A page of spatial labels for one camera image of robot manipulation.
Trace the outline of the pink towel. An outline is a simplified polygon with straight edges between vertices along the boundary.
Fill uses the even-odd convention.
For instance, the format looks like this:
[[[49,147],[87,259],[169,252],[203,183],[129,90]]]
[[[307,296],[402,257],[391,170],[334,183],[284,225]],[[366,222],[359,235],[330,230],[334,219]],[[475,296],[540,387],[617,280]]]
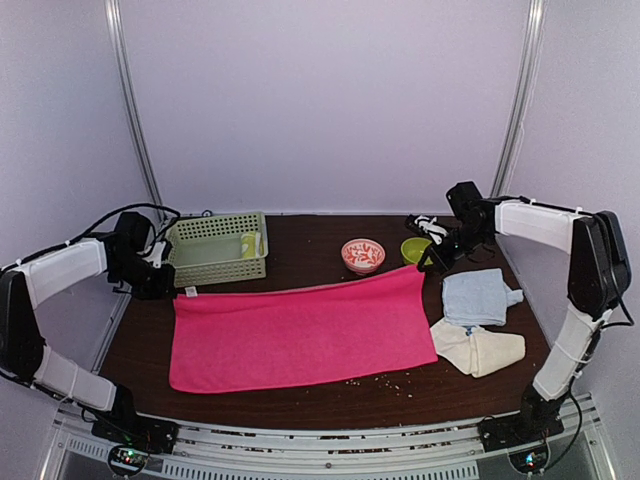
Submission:
[[[268,293],[180,295],[169,369],[190,394],[312,386],[437,361],[423,276],[369,278]]]

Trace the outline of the green lemon pattern towel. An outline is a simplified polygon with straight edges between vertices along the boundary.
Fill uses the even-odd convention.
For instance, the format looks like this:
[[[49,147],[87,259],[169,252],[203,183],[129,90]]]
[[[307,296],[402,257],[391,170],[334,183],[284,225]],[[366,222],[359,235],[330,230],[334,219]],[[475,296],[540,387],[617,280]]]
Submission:
[[[243,233],[240,242],[242,259],[254,259],[264,255],[263,235],[259,231]]]

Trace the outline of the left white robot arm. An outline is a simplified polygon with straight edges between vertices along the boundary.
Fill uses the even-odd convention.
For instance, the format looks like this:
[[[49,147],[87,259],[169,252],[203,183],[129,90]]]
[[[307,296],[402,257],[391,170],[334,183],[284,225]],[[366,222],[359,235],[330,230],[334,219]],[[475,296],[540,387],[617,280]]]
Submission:
[[[133,297],[156,300],[174,294],[173,249],[164,234],[138,212],[123,212],[108,232],[95,228],[49,247],[1,271],[1,372],[84,408],[107,412],[106,429],[123,444],[137,442],[144,424],[131,411],[128,390],[55,352],[42,336],[37,308],[87,279],[105,275],[128,285]]]

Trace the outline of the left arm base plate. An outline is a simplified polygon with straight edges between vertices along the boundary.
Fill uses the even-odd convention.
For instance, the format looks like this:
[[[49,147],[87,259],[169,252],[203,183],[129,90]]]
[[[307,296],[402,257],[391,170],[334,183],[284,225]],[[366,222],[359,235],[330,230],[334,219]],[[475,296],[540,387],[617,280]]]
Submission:
[[[142,473],[154,455],[172,453],[179,433],[177,423],[147,416],[136,416],[132,426],[125,426],[105,412],[89,409],[82,419],[92,424],[93,436],[114,443],[106,463],[113,474],[126,479]]]

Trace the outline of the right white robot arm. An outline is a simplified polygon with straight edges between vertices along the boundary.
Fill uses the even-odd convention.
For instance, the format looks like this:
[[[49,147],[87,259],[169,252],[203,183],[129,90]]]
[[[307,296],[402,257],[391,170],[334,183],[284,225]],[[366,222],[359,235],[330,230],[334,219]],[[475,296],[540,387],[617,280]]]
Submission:
[[[485,198],[472,181],[446,194],[459,225],[426,248],[417,268],[443,274],[498,235],[515,236],[557,248],[570,257],[567,314],[548,358],[527,386],[512,430],[519,440],[535,440],[551,424],[574,380],[591,360],[609,318],[623,307],[631,267],[618,217],[611,211],[540,203],[526,197]]]

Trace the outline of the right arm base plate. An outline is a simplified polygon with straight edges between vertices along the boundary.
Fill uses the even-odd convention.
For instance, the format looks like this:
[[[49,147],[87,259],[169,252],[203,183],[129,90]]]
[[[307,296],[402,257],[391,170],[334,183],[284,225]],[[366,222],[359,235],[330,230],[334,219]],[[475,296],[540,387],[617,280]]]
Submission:
[[[518,473],[531,475],[541,473],[547,467],[551,460],[548,440],[564,432],[559,418],[552,419],[542,428],[529,429],[518,414],[487,416],[477,427],[486,453],[502,451]]]

